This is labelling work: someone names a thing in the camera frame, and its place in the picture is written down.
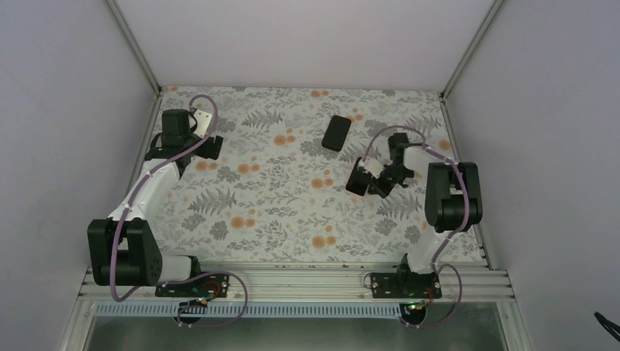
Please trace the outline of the black smartphone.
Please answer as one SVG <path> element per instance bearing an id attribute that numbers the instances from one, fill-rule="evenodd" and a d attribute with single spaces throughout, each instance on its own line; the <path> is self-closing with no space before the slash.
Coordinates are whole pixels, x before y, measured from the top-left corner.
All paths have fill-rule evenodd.
<path id="1" fill-rule="evenodd" d="M 345 190 L 363 197 L 372 184 L 372 175 L 360 166 L 362 157 L 358 157 L 347 180 Z"/>

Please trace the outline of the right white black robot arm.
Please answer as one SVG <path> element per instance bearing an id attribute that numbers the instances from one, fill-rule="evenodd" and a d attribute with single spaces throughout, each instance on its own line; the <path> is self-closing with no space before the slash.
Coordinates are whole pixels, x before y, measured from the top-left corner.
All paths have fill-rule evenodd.
<path id="1" fill-rule="evenodd" d="M 456 162 L 435 151 L 427 143 L 413 143 L 405 133 L 388 138 L 389 162 L 382 164 L 365 154 L 356 169 L 367 177 L 365 192 L 386 198 L 395 186 L 420 174 L 426 180 L 424 216 L 431 233 L 421 248 L 404 255 L 408 271 L 396 278 L 398 292 L 413 298 L 424 288 L 421 274 L 439 273 L 441 253 L 459 234 L 483 217 L 478 167 L 473 162 Z"/>

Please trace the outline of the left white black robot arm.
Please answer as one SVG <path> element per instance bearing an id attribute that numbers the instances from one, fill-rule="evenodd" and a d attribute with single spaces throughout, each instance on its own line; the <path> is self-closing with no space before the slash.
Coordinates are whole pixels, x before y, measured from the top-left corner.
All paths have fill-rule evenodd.
<path id="1" fill-rule="evenodd" d="M 150 223 L 192 157 L 217 159 L 223 139 L 213 136 L 217 119 L 194 107 L 162 114 L 162 132 L 152 140 L 140 177 L 121 204 L 87 229 L 94 281 L 100 286 L 156 286 L 174 281 L 186 296 L 203 288 L 197 259 L 162 254 Z"/>

